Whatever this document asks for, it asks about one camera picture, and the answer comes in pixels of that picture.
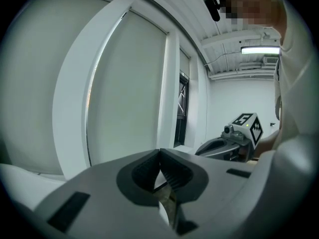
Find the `ceiling beam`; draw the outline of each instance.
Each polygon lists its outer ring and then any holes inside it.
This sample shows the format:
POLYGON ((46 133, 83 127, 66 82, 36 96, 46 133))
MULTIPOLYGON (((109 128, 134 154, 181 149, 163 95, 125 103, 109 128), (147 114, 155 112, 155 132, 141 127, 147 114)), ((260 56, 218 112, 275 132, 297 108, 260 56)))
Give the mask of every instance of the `ceiling beam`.
POLYGON ((276 33, 273 29, 269 28, 265 30, 241 30, 234 31, 230 33, 216 35, 201 41, 203 48, 212 47, 215 45, 225 44, 229 42, 236 42, 242 40, 256 40, 261 39, 263 33, 268 34, 270 37, 268 39, 279 39, 279 34, 276 33))

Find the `window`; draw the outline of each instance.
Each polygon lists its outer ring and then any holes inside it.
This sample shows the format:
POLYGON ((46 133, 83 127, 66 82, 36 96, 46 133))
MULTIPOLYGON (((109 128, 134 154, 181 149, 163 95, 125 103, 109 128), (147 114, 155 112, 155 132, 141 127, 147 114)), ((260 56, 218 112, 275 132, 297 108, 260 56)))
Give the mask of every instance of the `window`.
POLYGON ((177 121, 175 129, 174 147, 184 145, 187 123, 188 77, 179 75, 177 121))

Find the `fluorescent light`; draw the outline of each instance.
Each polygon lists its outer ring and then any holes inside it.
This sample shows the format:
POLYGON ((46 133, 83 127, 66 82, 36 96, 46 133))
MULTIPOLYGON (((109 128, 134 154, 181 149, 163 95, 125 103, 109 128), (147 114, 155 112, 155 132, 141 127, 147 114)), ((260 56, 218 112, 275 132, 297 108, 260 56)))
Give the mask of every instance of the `fluorescent light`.
POLYGON ((250 46, 242 47, 241 54, 279 54, 280 48, 275 46, 250 46))

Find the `white wall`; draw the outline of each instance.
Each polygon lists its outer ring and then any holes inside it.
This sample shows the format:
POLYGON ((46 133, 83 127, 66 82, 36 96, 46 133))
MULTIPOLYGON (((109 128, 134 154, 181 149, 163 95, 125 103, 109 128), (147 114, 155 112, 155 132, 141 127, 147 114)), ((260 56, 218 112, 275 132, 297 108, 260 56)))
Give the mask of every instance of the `white wall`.
POLYGON ((52 132, 56 80, 73 41, 107 2, 34 0, 0 51, 0 138, 7 163, 61 174, 52 132))
POLYGON ((92 165, 155 149, 166 35, 128 12, 111 36, 90 96, 92 165))
POLYGON ((257 113, 262 138, 279 128, 273 81, 238 80, 209 83, 207 140, 219 137, 224 126, 241 113, 257 113))

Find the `gray plastic surface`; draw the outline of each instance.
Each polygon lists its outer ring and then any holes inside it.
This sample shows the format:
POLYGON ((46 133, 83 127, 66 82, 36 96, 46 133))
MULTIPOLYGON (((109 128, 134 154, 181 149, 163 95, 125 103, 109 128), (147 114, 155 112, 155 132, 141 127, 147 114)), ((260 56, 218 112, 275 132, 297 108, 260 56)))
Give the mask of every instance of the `gray plastic surface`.
MULTIPOLYGON (((209 159, 170 150, 203 168, 208 184, 196 201, 181 204, 186 220, 198 228, 186 239, 262 238, 295 210, 313 182, 319 164, 315 136, 298 136, 262 154, 256 166, 209 159), (249 178, 228 169, 252 172, 249 178)), ((138 206, 121 194, 118 171, 149 154, 137 153, 93 166, 51 193, 35 213, 48 220, 75 192, 91 195, 67 235, 75 238, 178 238, 159 216, 157 207, 138 206)))

